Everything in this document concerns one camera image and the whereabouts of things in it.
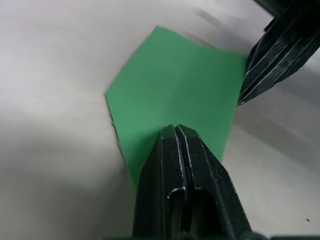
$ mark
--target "white surface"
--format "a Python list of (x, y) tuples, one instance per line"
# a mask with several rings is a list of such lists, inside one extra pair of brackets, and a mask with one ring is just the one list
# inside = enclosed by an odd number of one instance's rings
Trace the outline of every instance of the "white surface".
[[(129, 235), (105, 90), (156, 25), (248, 53), (270, 20), (251, 0), (1, 1), (0, 239)], [(320, 234), (319, 62), (237, 110), (224, 165), (266, 235)]]

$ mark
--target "black clamp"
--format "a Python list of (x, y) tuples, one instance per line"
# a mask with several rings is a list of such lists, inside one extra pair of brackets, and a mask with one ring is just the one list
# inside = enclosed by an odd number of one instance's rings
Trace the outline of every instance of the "black clamp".
[(167, 126), (140, 174), (132, 236), (238, 240), (250, 233), (228, 172), (198, 133)]
[(320, 47), (320, 2), (318, 0), (256, 0), (263, 7), (290, 3), (278, 7), (275, 18), (265, 28), (265, 34), (252, 48), (239, 104), (243, 104), (272, 88), (297, 72)]

